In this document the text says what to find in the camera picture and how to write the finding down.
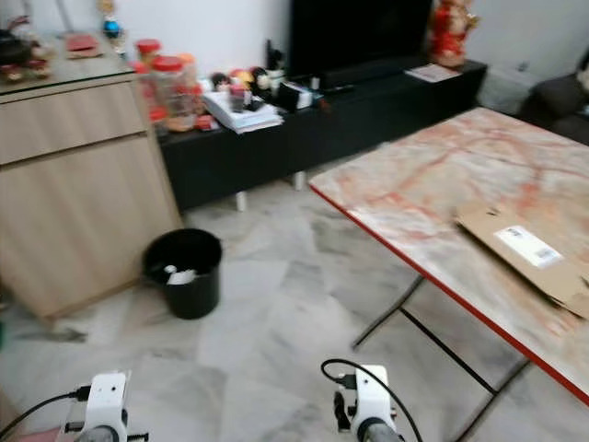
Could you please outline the red figurine statue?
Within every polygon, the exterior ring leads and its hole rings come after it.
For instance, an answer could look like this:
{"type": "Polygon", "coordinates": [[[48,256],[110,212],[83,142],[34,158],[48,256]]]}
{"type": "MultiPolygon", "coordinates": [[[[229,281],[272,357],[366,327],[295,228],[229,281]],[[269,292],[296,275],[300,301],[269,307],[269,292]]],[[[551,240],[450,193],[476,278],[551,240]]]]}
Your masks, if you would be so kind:
{"type": "Polygon", "coordinates": [[[466,63],[468,34],[479,24],[470,12],[472,0],[438,0],[431,14],[428,58],[431,63],[457,70],[466,63]]]}

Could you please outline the small white box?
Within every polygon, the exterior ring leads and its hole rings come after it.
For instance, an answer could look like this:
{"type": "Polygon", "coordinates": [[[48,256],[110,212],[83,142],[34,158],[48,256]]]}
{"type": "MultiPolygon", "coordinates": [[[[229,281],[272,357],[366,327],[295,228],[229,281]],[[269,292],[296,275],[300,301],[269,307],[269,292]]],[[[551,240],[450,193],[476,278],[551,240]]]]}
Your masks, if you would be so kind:
{"type": "Polygon", "coordinates": [[[274,105],[282,107],[286,112],[295,112],[316,106],[321,100],[321,94],[306,86],[283,81],[274,93],[274,105]]]}

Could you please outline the flat red box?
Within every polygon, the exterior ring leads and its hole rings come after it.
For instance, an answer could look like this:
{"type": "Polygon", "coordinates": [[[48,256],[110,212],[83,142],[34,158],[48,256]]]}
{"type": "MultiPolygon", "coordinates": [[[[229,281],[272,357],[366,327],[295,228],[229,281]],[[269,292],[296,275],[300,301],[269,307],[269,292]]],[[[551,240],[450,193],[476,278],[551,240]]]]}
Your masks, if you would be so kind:
{"type": "Polygon", "coordinates": [[[64,55],[67,59],[96,58],[104,54],[94,35],[85,32],[68,32],[63,35],[64,55]]]}

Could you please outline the black rubbish bin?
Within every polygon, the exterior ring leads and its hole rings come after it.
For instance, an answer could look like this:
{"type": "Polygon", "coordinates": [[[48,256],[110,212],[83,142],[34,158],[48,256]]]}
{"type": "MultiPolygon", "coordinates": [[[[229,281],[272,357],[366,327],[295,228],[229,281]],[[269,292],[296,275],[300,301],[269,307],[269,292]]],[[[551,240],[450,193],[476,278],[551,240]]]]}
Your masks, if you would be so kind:
{"type": "Polygon", "coordinates": [[[197,320],[210,315],[220,299],[222,240],[209,231],[185,227],[152,241],[142,256],[142,275],[163,295],[177,319],[197,320]],[[185,285],[166,285],[166,265],[195,269],[199,276],[185,285]]]}

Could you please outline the blue globe ornament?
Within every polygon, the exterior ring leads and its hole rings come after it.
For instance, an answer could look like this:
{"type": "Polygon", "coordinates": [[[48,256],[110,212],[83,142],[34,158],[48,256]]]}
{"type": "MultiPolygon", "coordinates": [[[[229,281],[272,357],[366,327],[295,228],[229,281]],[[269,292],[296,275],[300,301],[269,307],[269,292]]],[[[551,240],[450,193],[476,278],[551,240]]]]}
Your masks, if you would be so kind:
{"type": "Polygon", "coordinates": [[[115,17],[115,0],[96,0],[97,10],[101,14],[101,32],[110,42],[121,42],[123,28],[115,17]]]}

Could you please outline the white printed booklet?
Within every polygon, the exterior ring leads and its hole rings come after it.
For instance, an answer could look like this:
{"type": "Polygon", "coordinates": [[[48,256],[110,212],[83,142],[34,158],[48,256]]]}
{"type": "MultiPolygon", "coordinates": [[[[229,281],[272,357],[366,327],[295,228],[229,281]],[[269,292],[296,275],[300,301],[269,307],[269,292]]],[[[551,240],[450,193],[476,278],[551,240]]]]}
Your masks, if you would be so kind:
{"type": "Polygon", "coordinates": [[[442,81],[449,80],[451,77],[462,75],[460,70],[454,70],[454,68],[442,66],[441,64],[422,64],[422,66],[413,67],[411,70],[405,70],[404,73],[407,76],[425,81],[425,83],[442,83],[442,81]]]}

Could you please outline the slim black upright device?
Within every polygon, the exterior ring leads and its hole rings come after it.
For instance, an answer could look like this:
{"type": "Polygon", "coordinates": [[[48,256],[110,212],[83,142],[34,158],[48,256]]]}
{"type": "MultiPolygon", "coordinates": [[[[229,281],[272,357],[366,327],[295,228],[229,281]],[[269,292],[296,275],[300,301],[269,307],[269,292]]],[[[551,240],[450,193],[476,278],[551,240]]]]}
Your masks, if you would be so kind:
{"type": "Polygon", "coordinates": [[[265,65],[264,68],[269,72],[270,76],[280,76],[283,72],[285,64],[285,54],[279,50],[276,43],[268,39],[265,42],[265,65]]]}

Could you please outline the brown cardboard sheet with label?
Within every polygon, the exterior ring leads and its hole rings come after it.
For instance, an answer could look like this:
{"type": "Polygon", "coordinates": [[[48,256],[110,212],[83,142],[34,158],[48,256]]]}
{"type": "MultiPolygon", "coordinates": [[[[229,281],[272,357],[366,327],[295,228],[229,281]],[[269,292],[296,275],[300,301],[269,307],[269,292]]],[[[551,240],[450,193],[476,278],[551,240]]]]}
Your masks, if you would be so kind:
{"type": "Polygon", "coordinates": [[[556,306],[589,320],[589,264],[557,249],[551,233],[531,227],[513,211],[487,204],[459,207],[455,222],[556,306]]]}

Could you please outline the dark tea set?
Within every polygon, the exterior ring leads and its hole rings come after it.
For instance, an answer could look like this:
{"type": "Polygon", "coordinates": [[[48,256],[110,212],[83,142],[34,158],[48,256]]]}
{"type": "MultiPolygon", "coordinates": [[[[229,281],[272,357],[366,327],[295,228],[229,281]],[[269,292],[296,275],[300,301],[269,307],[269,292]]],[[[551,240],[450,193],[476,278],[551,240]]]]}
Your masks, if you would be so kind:
{"type": "Polygon", "coordinates": [[[39,38],[0,30],[0,81],[5,85],[45,80],[53,75],[54,49],[39,38]]]}

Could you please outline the light wooden cabinet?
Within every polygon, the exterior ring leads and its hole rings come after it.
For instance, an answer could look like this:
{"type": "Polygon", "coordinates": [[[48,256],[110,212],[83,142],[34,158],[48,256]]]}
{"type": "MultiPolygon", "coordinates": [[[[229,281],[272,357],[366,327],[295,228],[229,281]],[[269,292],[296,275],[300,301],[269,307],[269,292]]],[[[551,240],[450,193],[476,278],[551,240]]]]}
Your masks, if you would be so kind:
{"type": "Polygon", "coordinates": [[[55,62],[0,91],[4,289],[43,323],[134,286],[181,218],[133,68],[55,62]]]}

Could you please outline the large red lid snack jar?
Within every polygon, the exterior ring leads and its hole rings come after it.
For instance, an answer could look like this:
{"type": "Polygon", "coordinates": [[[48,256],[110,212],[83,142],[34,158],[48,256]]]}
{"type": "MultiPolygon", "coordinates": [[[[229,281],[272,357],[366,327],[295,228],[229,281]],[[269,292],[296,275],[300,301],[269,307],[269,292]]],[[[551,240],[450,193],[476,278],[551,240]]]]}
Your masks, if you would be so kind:
{"type": "Polygon", "coordinates": [[[186,64],[178,56],[157,55],[152,62],[156,100],[166,111],[165,126],[173,134],[195,129],[199,117],[194,83],[186,75],[186,64]]]}

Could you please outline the dark grey sofa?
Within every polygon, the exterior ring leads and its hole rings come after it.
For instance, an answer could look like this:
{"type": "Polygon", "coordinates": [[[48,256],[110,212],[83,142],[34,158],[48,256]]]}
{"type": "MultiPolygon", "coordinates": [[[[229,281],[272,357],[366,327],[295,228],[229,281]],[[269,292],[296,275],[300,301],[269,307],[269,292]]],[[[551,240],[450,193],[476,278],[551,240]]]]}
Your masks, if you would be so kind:
{"type": "Polygon", "coordinates": [[[589,48],[578,60],[575,72],[531,87],[516,117],[589,145],[589,48]]]}

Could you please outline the small red lid snack jar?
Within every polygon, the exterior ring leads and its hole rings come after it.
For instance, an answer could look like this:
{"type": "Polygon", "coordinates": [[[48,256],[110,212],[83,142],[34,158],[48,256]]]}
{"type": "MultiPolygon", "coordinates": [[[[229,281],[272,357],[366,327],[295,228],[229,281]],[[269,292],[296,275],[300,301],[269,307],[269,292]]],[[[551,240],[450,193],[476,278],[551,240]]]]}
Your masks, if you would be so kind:
{"type": "Polygon", "coordinates": [[[138,62],[134,64],[135,70],[150,71],[152,63],[161,50],[161,43],[156,39],[144,38],[133,42],[133,46],[138,55],[138,62]]]}

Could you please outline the white crumpled trash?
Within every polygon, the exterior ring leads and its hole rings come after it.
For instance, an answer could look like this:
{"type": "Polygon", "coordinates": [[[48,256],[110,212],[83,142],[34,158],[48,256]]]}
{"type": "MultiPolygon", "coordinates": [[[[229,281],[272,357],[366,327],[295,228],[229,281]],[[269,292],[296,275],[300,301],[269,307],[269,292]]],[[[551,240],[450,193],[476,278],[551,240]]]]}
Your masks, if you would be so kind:
{"type": "Polygon", "coordinates": [[[166,274],[166,285],[185,285],[192,283],[197,279],[199,273],[195,269],[180,269],[176,265],[166,265],[164,268],[166,274]]]}

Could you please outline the black metal table frame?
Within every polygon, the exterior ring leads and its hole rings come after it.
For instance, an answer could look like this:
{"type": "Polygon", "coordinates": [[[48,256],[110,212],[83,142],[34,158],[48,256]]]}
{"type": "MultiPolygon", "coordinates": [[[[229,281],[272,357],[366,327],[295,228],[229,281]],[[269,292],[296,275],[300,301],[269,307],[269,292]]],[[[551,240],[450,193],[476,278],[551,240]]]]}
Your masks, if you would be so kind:
{"type": "Polygon", "coordinates": [[[529,358],[523,357],[521,362],[517,363],[516,366],[513,366],[506,375],[504,379],[501,380],[497,386],[493,387],[491,383],[487,379],[485,379],[479,372],[477,372],[474,367],[468,365],[466,361],[458,354],[455,353],[453,349],[450,348],[449,345],[446,344],[445,341],[442,340],[441,337],[434,333],[428,325],[425,325],[423,321],[417,319],[412,312],[409,312],[407,309],[407,303],[412,298],[413,295],[416,294],[416,291],[420,289],[420,287],[426,282],[426,278],[418,274],[413,282],[410,284],[407,290],[400,295],[399,299],[396,299],[395,303],[392,303],[390,307],[387,308],[386,311],[382,313],[378,317],[377,320],[372,321],[367,328],[359,335],[358,337],[354,338],[351,343],[351,349],[353,351],[358,351],[362,348],[364,343],[369,340],[369,337],[374,335],[377,330],[383,327],[384,324],[387,323],[388,320],[391,319],[395,313],[400,313],[401,316],[405,317],[410,323],[415,325],[415,327],[420,330],[421,333],[424,333],[426,337],[429,338],[434,345],[437,346],[439,350],[442,350],[443,353],[446,354],[447,357],[454,361],[456,365],[467,372],[467,374],[476,380],[479,385],[484,388],[485,391],[488,392],[490,395],[487,400],[485,400],[474,415],[468,420],[466,426],[462,433],[456,436],[453,441],[454,442],[470,442],[470,439],[474,437],[477,429],[483,424],[485,418],[492,412],[492,409],[495,409],[496,405],[500,403],[500,400],[503,399],[506,391],[508,391],[514,383],[517,382],[519,378],[521,378],[526,371],[533,366],[533,362],[530,361],[529,358]]]}

